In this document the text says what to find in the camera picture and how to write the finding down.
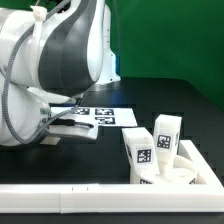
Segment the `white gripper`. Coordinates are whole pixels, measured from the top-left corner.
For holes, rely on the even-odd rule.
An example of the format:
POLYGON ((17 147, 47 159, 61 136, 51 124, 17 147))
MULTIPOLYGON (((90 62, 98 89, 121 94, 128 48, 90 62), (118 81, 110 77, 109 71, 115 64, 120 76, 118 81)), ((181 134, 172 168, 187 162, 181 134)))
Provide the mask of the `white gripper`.
POLYGON ((56 119, 49 125, 43 145, 57 145, 61 138, 78 138, 96 140, 98 136, 98 122, 89 117, 68 116, 56 119))

